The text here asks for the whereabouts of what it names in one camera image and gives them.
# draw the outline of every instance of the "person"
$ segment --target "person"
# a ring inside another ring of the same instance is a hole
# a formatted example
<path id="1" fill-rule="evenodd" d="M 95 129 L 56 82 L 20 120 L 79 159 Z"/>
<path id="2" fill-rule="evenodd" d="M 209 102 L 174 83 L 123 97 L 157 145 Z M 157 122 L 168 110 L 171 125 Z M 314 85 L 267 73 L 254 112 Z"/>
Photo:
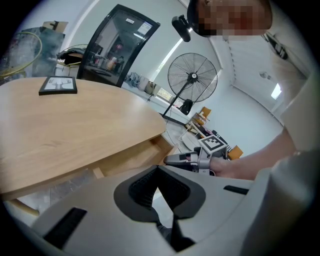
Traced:
<path id="1" fill-rule="evenodd" d="M 281 159 L 318 149 L 318 65 L 289 17 L 268 0 L 191 0 L 187 17 L 202 36 L 228 40 L 262 36 L 287 106 L 281 116 L 283 131 L 267 146 L 233 161 L 213 157 L 210 169 L 216 176 L 254 180 L 261 169 Z"/>

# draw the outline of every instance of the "black picture frame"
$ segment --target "black picture frame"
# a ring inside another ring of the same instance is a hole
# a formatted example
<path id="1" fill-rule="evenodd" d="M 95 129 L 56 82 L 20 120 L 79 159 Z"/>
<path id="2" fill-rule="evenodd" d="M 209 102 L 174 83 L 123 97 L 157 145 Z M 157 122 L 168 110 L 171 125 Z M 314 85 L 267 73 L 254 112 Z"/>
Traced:
<path id="1" fill-rule="evenodd" d="M 134 63 L 135 59 L 137 58 L 138 54 L 140 53 L 140 51 L 142 50 L 142 48 L 145 46 L 145 44 L 148 42 L 148 40 L 150 39 L 150 37 L 157 31 L 157 29 L 160 27 L 160 23 L 153 21 L 152 19 L 144 16 L 143 14 L 132 10 L 128 7 L 125 7 L 121 4 L 117 4 L 112 10 L 111 12 L 104 18 L 104 20 L 101 22 L 101 24 L 99 25 L 99 27 L 96 29 L 96 31 L 94 32 L 88 46 L 85 49 L 80 67 L 78 69 L 78 73 L 76 78 L 77 79 L 83 79 L 83 73 L 84 73 L 84 69 L 85 69 L 85 64 L 86 64 L 86 60 L 90 54 L 91 49 L 94 46 L 94 43 L 97 41 L 100 33 L 102 32 L 102 30 L 105 28 L 105 26 L 108 24 L 108 22 L 113 18 L 113 16 L 118 12 L 118 11 L 125 11 L 128 12 L 142 20 L 145 20 L 146 22 L 148 22 L 150 25 L 152 25 L 152 28 L 144 35 L 143 40 L 141 43 L 139 43 L 139 45 L 135 48 L 135 50 L 133 51 L 133 53 L 131 54 L 131 56 L 129 57 L 128 61 L 126 62 L 125 66 L 123 67 L 123 70 L 119 76 L 119 79 L 117 81 L 116 84 L 114 84 L 111 81 L 108 81 L 109 85 L 112 86 L 117 86 L 117 87 L 121 87 L 123 82 L 125 81 L 126 75 L 128 74 L 132 64 Z"/>
<path id="2" fill-rule="evenodd" d="M 59 89 L 45 89 L 46 85 L 48 84 L 49 80 L 51 78 L 65 78 L 65 79 L 72 79 L 72 89 L 64 89 L 64 88 L 59 88 Z M 48 76 L 46 80 L 44 81 L 43 85 L 41 86 L 39 90 L 39 96 L 42 95 L 52 95 L 52 94 L 77 94 L 78 89 L 76 85 L 76 79 L 74 76 Z"/>

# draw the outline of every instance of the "person's arm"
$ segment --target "person's arm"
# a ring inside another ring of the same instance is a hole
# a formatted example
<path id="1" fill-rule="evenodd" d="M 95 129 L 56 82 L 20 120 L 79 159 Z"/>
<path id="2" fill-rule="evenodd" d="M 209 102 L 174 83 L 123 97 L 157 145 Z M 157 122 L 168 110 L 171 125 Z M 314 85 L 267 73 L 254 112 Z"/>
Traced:
<path id="1" fill-rule="evenodd" d="M 227 161 L 213 157 L 210 169 L 217 177 L 254 180 L 261 169 L 271 168 L 274 164 L 296 151 L 294 142 L 286 128 L 261 150 L 245 157 Z"/>

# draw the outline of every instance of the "cable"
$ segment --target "cable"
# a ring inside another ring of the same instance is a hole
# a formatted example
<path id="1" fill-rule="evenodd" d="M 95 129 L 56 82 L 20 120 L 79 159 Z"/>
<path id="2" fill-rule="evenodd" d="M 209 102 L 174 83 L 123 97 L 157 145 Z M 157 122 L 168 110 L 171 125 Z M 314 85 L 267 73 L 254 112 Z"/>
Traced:
<path id="1" fill-rule="evenodd" d="M 170 134 L 169 134 L 169 132 L 168 132 L 168 130 L 167 130 L 167 124 L 168 124 L 168 122 L 169 122 L 169 118 L 171 118 L 171 112 L 172 112 L 172 107 L 170 108 L 170 116 L 167 117 L 167 120 L 166 120 L 166 123 L 165 123 L 165 131 L 166 131 L 166 133 L 168 134 L 170 140 L 172 141 L 172 144 L 174 145 L 175 143 L 174 143 L 174 141 L 172 140 L 172 138 L 170 137 Z"/>

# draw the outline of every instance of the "fluorescent light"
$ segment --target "fluorescent light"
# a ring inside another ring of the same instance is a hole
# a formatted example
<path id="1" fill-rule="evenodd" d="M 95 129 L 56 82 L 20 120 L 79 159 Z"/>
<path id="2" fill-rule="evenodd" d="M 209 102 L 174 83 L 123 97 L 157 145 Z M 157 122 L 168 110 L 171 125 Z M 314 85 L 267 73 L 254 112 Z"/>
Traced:
<path id="1" fill-rule="evenodd" d="M 280 85 L 277 83 L 273 92 L 271 93 L 271 97 L 276 100 L 280 95 L 280 93 L 281 93 L 281 88 L 280 88 Z"/>
<path id="2" fill-rule="evenodd" d="M 161 62 L 161 64 L 158 66 L 158 68 L 156 69 L 156 71 L 154 72 L 154 74 L 152 75 L 150 81 L 154 82 L 155 79 L 157 78 L 158 74 L 160 73 L 160 71 L 162 70 L 162 68 L 164 67 L 164 65 L 166 64 L 166 62 L 169 60 L 169 58 L 171 57 L 171 55 L 175 52 L 175 50 L 178 48 L 178 46 L 182 43 L 183 39 L 181 38 L 176 44 L 175 46 L 171 49 L 171 51 L 169 51 L 169 53 L 165 56 L 165 58 L 163 59 L 163 61 Z"/>
<path id="3" fill-rule="evenodd" d="M 139 34 L 136 34 L 136 33 L 133 33 L 136 37 L 138 37 L 138 38 L 141 38 L 141 39 L 144 39 L 144 37 L 143 36 L 141 36 L 141 35 L 139 35 Z"/>

